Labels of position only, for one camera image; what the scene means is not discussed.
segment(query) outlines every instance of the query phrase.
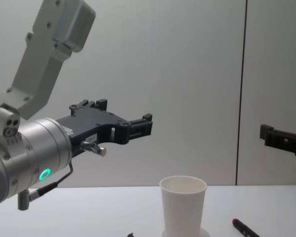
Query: table surface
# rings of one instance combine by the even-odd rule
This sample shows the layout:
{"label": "table surface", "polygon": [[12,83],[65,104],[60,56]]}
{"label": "table surface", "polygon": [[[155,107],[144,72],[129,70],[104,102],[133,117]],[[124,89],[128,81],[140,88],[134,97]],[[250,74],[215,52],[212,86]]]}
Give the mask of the table surface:
{"label": "table surface", "polygon": [[[261,237],[296,237],[296,186],[211,186],[205,196],[206,237],[241,237],[238,218]],[[0,204],[0,236],[161,237],[159,187],[56,189],[17,210]]]}

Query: pen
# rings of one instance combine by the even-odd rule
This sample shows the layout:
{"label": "pen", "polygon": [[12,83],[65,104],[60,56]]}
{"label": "pen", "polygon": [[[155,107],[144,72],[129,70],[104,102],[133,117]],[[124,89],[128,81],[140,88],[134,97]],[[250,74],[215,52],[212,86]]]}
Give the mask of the pen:
{"label": "pen", "polygon": [[238,219],[232,220],[233,226],[245,237],[260,237],[253,230],[251,230],[248,226],[243,224]]}

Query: white paper cup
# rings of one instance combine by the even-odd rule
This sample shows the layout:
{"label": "white paper cup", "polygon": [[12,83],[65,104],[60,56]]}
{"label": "white paper cup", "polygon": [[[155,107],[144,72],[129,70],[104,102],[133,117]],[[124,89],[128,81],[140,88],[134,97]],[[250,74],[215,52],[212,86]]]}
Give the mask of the white paper cup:
{"label": "white paper cup", "polygon": [[165,229],[163,237],[200,237],[206,183],[190,176],[160,182]]}

